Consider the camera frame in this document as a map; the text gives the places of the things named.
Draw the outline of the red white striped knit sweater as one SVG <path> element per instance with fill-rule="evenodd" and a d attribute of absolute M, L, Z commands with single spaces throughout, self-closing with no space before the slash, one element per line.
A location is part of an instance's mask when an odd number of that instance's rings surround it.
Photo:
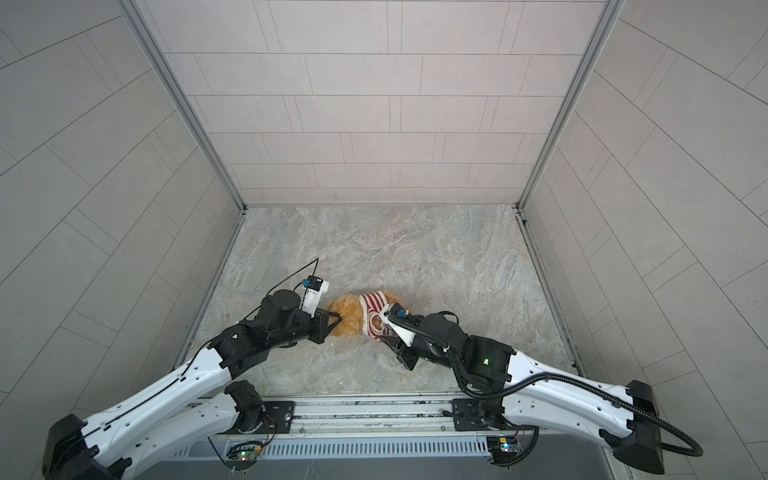
<path fill-rule="evenodd" d="M 362 333 L 379 340 L 382 337 L 394 336 L 394 331 L 385 322 L 385 312 L 390 302 L 383 291 L 376 291 L 359 296 L 363 313 Z"/>

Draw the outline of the brown plush teddy bear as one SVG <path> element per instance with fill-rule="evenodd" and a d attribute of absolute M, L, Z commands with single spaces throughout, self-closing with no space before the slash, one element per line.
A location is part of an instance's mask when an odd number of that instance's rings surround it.
<path fill-rule="evenodd" d="M 401 302 L 400 298 L 394 293 L 389 291 L 383 292 L 386 294 L 390 304 Z M 327 304 L 327 311 L 336 312 L 342 317 L 341 323 L 331 333 L 332 336 L 354 337 L 364 335 L 362 333 L 363 313 L 359 300 L 360 295 L 345 294 Z"/>

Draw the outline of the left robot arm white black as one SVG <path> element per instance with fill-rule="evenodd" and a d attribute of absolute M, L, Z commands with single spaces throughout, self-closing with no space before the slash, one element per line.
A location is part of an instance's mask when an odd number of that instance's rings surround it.
<path fill-rule="evenodd" d="M 309 312 L 300 296 L 279 290 L 206 342 L 165 377 L 86 419 L 69 414 L 49 430 L 46 479 L 129 479 L 187 442 L 235 429 L 277 432 L 255 387 L 242 374 L 271 350 L 307 339 L 321 344 L 341 323 L 334 312 Z"/>

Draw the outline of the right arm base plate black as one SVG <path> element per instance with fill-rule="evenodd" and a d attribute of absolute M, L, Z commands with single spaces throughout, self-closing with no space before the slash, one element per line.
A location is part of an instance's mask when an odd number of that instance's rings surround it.
<path fill-rule="evenodd" d="M 508 420 L 501 399 L 479 400 L 474 398 L 456 398 L 451 400 L 451 408 L 443 410 L 444 417 L 451 418 L 456 431 L 517 431 L 522 426 Z"/>

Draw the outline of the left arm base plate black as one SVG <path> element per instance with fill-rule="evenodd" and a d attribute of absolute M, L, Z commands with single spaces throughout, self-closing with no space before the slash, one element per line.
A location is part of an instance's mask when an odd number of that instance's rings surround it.
<path fill-rule="evenodd" d="M 294 401 L 266 401 L 261 407 L 252 407 L 239 413 L 227 434 L 266 435 L 288 434 L 295 414 Z"/>

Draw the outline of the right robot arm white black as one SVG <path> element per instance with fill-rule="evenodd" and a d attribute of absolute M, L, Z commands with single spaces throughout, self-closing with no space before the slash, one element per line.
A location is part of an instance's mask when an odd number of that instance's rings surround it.
<path fill-rule="evenodd" d="M 597 443 L 636 470 L 664 473 L 650 385 L 601 384 L 547 366 L 507 344 L 466 334 L 444 312 L 412 315 L 394 304 L 384 322 L 398 337 L 392 348 L 406 367 L 425 359 L 452 370 L 459 389 L 478 402 L 475 421 L 496 430 L 558 430 Z"/>

